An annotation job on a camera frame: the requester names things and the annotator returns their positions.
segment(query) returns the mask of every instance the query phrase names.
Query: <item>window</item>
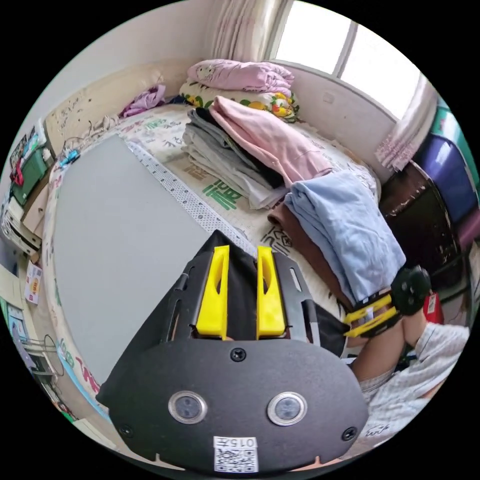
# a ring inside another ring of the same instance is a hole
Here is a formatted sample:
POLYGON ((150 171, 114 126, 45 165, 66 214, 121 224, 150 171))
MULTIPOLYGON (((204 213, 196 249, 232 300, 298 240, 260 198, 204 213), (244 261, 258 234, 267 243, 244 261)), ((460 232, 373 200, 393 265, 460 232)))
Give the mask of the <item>window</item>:
POLYGON ((371 30, 338 13, 291 2, 270 58, 320 70, 365 93, 401 119, 417 87, 419 69, 371 30))

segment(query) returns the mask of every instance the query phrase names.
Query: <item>curtain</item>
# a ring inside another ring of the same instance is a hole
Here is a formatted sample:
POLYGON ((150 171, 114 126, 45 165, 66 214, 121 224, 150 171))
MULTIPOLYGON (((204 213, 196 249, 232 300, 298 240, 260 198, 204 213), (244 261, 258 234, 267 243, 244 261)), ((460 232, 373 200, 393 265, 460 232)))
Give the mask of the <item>curtain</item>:
POLYGON ((215 0, 210 58, 261 62, 285 0, 215 0))
POLYGON ((420 74, 405 115, 375 152, 384 167, 398 172, 412 160, 434 122, 438 98, 432 84, 420 74))

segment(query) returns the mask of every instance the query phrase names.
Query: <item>bedside table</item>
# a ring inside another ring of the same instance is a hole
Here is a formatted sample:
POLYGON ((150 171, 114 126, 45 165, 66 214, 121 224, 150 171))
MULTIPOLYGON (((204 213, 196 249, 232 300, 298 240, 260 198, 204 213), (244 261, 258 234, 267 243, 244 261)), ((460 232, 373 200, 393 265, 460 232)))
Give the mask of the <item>bedside table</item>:
POLYGON ((436 186, 416 163, 385 183, 378 207, 406 256, 406 267, 423 267, 433 290, 460 282, 465 258, 454 225, 436 186))

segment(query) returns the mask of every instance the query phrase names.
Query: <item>yellow clamp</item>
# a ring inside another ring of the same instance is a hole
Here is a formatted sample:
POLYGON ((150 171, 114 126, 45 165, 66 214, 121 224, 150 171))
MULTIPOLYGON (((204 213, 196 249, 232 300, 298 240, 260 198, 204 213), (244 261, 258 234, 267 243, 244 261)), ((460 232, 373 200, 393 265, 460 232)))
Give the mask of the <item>yellow clamp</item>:
MULTIPOLYGON (((373 303, 366 305, 364 308, 361 308, 360 310, 347 314, 345 317, 345 323, 348 325, 351 325, 352 322, 363 319, 369 313, 375 314, 375 312, 377 312, 383 307, 386 307, 387 305, 390 305, 391 303, 392 303, 392 297, 390 295, 385 295, 382 298, 378 299, 377 301, 374 301, 373 303)), ((369 330, 377 327, 383 322, 386 322, 387 320, 391 319, 397 314, 398 314, 397 309, 394 306, 392 306, 391 308, 384 311, 380 315, 374 316, 371 320, 365 322, 364 324, 357 326, 356 328, 352 328, 350 331, 345 333, 345 336, 353 337, 353 338, 359 337, 360 335, 365 334, 369 330)))
POLYGON ((227 338, 229 259, 228 245, 215 247, 196 322, 196 331, 205 337, 227 338))
POLYGON ((260 340, 283 335, 287 325, 272 249, 259 246, 257 253, 256 339, 260 340))
MULTIPOLYGON (((214 249, 196 322, 202 337, 227 338, 229 258, 228 245, 214 249)), ((259 246, 257 258, 256 339, 260 340, 283 335, 287 325, 272 249, 259 246)))

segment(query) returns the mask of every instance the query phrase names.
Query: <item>bed sheet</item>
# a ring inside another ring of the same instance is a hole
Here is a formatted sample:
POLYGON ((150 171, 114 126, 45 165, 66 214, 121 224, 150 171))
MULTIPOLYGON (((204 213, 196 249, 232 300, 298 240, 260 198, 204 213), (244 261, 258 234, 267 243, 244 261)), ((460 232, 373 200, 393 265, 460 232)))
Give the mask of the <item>bed sheet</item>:
MULTIPOLYGON (((289 237, 281 229, 272 226, 268 222, 267 210, 250 210, 247 199, 213 175, 193 165, 188 155, 182 151, 184 144, 182 136, 185 125, 189 122, 187 112, 191 108, 188 105, 164 105, 121 120, 117 126, 104 132, 100 138, 96 136, 83 141, 82 151, 91 148, 96 142, 112 135, 119 135, 125 141, 139 144, 159 164, 166 164, 180 180, 202 198, 218 215, 235 227, 254 246, 270 246, 274 250, 295 260, 305 277, 313 299, 340 321, 343 321, 345 313, 337 299, 329 291, 325 283, 315 274, 307 261, 292 248, 289 237)), ((379 196, 377 180, 367 168, 356 164, 344 153, 340 154, 333 145, 320 137, 307 124, 297 123, 291 126, 309 137, 313 142, 320 142, 323 148, 330 151, 334 169, 350 168, 369 188, 372 195, 379 196)), ((95 399, 100 385, 89 371, 81 352, 78 351, 71 336, 62 309, 55 274, 53 245, 55 216, 62 180, 67 173, 68 167, 61 169, 56 166, 52 170, 49 179, 49 194, 43 230, 43 280, 48 309, 58 338, 58 353, 69 366, 71 376, 78 380, 81 388, 91 399, 95 399)))

